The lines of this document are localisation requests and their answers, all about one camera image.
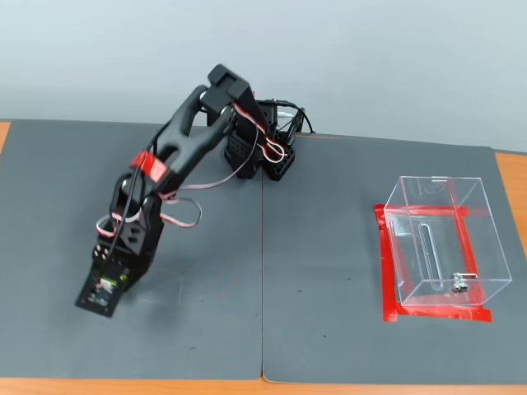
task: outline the gray mat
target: gray mat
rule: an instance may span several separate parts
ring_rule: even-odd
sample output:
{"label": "gray mat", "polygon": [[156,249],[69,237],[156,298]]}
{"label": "gray mat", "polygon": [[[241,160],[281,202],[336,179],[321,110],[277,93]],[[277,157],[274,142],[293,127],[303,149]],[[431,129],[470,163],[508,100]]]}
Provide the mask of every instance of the gray mat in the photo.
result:
{"label": "gray mat", "polygon": [[[263,180],[263,375],[293,383],[527,383],[527,265],[490,148],[299,138]],[[481,177],[512,283],[492,324],[383,323],[373,206],[400,175]]]}
{"label": "gray mat", "polygon": [[[194,196],[203,221],[165,227],[112,319],[74,307],[95,221],[155,125],[16,121],[0,163],[0,376],[256,379],[261,372],[261,176]],[[220,149],[190,183],[230,173]],[[168,214],[192,221],[192,208]]]}

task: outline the clear plastic box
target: clear plastic box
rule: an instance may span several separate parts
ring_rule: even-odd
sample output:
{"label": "clear plastic box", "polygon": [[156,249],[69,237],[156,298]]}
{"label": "clear plastic box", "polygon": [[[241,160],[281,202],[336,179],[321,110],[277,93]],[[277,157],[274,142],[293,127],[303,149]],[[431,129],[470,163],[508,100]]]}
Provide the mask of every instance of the clear plastic box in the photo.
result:
{"label": "clear plastic box", "polygon": [[402,304],[479,305],[511,282],[481,179],[400,177],[385,218]]}

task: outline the red and white wire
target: red and white wire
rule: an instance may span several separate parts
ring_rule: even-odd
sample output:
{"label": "red and white wire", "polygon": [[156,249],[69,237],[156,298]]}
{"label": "red and white wire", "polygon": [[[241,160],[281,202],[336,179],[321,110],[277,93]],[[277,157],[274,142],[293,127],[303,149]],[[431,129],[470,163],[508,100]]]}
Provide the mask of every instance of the red and white wire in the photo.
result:
{"label": "red and white wire", "polygon": [[172,192],[168,192],[168,193],[165,193],[165,194],[162,194],[160,193],[159,194],[159,197],[163,200],[163,202],[168,202],[169,199],[172,199],[178,192],[181,192],[181,191],[192,191],[192,190],[198,190],[198,189],[211,189],[211,188],[215,188],[215,187],[218,187],[224,183],[226,183],[227,181],[229,181],[231,178],[233,178],[236,173],[238,173],[238,171],[240,171],[240,169],[242,167],[245,166],[245,164],[247,163],[247,161],[250,159],[250,157],[253,155],[253,152],[254,152],[254,149],[256,147],[256,143],[258,141],[258,133],[256,133],[256,136],[254,138],[254,143],[253,143],[253,147],[251,148],[250,150],[250,153],[249,153],[249,156],[247,156],[247,158],[245,158],[244,162],[240,165],[240,167],[238,167],[238,169],[236,169],[233,173],[231,173],[228,177],[225,177],[224,179],[221,179],[215,183],[209,183],[209,184],[195,184],[195,185],[182,185],[180,186],[179,189],[175,190],[175,191],[172,191]]}
{"label": "red and white wire", "polygon": [[[285,158],[287,155],[286,155],[286,152],[284,151],[283,147],[278,144],[277,142],[274,142],[273,140],[271,140],[269,137],[267,137],[267,133],[266,133],[266,130],[265,128],[260,125],[258,122],[256,122],[256,120],[250,116],[249,113],[247,113],[246,111],[244,111],[239,105],[237,105],[236,103],[233,103],[232,106],[234,107],[234,109],[236,110],[236,112],[242,116],[243,118],[249,120],[251,123],[253,123],[257,129],[259,129],[264,135],[265,135],[265,140],[267,141],[267,144],[265,146],[260,146],[259,147],[262,149],[262,152],[263,152],[263,156],[265,156],[265,159],[267,159],[269,162],[271,163],[280,163],[283,158]],[[273,150],[277,155],[280,156],[280,159],[278,160],[274,160],[274,159],[271,159],[265,149],[265,147],[268,146],[269,148],[271,148],[271,150]]]}
{"label": "red and white wire", "polygon": [[[164,202],[166,204],[176,204],[176,203],[180,203],[180,202],[192,203],[198,209],[199,214],[198,214],[198,219],[196,221],[194,221],[194,222],[183,222],[183,221],[179,221],[179,220],[175,219],[173,216],[169,216],[167,214],[161,213],[159,215],[159,217],[163,221],[169,222],[172,225],[179,226],[180,228],[194,228],[201,221],[201,218],[203,216],[203,209],[201,208],[199,203],[196,202],[195,200],[193,200],[192,198],[190,198],[190,197],[176,197],[176,198],[166,199],[166,200],[164,200]],[[141,210],[139,210],[133,216],[130,216],[130,217],[126,218],[124,221],[126,223],[135,222],[135,221],[138,221],[140,217],[141,217]],[[101,217],[96,222],[96,229],[97,229],[97,232],[99,232],[100,235],[102,235],[104,237],[112,238],[117,233],[117,225],[123,220],[123,216],[121,216],[120,214],[118,214],[116,212],[112,212],[112,218],[114,218],[117,221],[117,223],[114,225],[114,228],[113,228],[112,231],[105,230],[105,229],[102,228],[102,224],[105,221],[107,221],[109,218],[110,218],[110,215],[108,215],[108,214],[103,216],[103,217]]]}
{"label": "red and white wire", "polygon": [[201,221],[201,217],[203,216],[203,209],[201,208],[199,203],[196,202],[194,199],[190,197],[173,197],[173,198],[165,199],[164,202],[166,204],[189,202],[198,209],[199,215],[198,215],[198,219],[194,222],[182,222],[180,220],[175,219],[173,216],[169,216],[167,214],[161,213],[160,217],[163,221],[169,222],[172,225],[179,226],[180,228],[194,228]]}

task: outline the wooden table edge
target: wooden table edge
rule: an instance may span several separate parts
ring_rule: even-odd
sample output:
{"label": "wooden table edge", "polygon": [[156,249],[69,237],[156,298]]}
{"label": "wooden table edge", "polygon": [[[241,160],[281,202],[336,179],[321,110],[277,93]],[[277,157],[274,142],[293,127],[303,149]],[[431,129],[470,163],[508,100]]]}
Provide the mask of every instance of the wooden table edge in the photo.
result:
{"label": "wooden table edge", "polygon": [[[0,152],[7,137],[10,123],[0,123]],[[527,249],[527,156],[496,154],[507,197],[513,211],[516,226],[524,249]],[[166,395],[169,393],[208,394],[400,394],[413,395],[457,393],[454,385],[374,385],[374,384],[287,384],[270,383],[261,377],[253,381],[221,380],[103,380],[103,379],[19,379],[0,378],[2,395]],[[501,393],[516,395],[527,393],[525,385],[463,386],[464,395],[488,395]]]}

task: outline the white wall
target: white wall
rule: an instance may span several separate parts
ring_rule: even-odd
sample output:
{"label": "white wall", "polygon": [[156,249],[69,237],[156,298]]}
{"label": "white wall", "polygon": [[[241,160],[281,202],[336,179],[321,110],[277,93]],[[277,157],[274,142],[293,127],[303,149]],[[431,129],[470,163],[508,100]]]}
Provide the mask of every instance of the white wall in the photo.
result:
{"label": "white wall", "polygon": [[0,118],[161,123],[216,63],[318,132],[527,151],[525,0],[0,0]]}

